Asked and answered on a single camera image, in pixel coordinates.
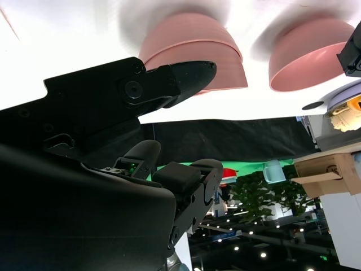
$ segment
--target green led light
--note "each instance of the green led light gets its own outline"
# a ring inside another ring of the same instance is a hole
[[[133,173],[134,171],[135,171],[135,169],[137,168],[137,164],[134,164],[134,163],[132,163],[131,165],[130,165],[130,169],[129,169],[129,172],[130,173]]]

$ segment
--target white surface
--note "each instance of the white surface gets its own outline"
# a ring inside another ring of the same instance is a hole
[[[184,263],[189,270],[192,269],[192,260],[190,253],[190,245],[188,244],[187,233],[184,233],[178,243],[175,245],[175,251],[182,263]]]
[[[340,264],[361,269],[361,194],[320,197]]]
[[[143,123],[304,115],[303,106],[354,80],[340,76],[313,88],[277,93],[268,86],[268,59],[275,35],[316,11],[356,26],[361,18],[357,1],[0,0],[0,8],[16,33],[0,15],[0,109],[43,97],[42,80],[48,77],[137,56],[149,29],[179,10],[211,14],[228,29],[243,54],[249,87],[193,97],[141,117]],[[325,107],[307,111],[323,113]]]

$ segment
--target ceiling light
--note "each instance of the ceiling light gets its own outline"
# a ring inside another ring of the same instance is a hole
[[[234,216],[238,216],[238,215],[243,215],[244,213],[249,213],[248,211],[245,211],[245,212],[240,212],[240,213],[234,213],[233,215]]]

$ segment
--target pink bowl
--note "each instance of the pink bowl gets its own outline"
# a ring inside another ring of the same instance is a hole
[[[332,18],[304,23],[282,36],[271,55],[270,86],[294,91],[326,82],[343,73],[340,53],[354,28]]]
[[[177,14],[164,20],[144,40],[139,58],[147,69],[192,60],[215,62],[217,74],[201,93],[248,86],[235,41],[205,15]]]

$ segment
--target cardboard box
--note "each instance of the cardboard box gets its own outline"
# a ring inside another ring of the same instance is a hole
[[[361,193],[361,180],[350,154],[334,154],[295,163],[300,183],[310,198],[349,192]]]

